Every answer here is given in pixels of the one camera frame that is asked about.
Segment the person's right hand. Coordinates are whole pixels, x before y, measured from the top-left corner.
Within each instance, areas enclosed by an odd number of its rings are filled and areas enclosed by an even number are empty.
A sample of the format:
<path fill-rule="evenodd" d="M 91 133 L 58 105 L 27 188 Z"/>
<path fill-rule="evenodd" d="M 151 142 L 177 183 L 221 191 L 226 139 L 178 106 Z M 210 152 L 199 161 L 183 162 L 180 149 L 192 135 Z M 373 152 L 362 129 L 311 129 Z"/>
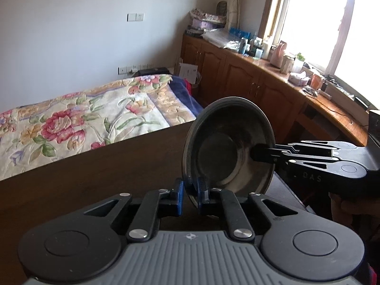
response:
<path fill-rule="evenodd" d="M 379 200 L 347 201 L 329 193 L 332 218 L 355 231 L 366 244 L 368 261 L 379 266 Z"/>

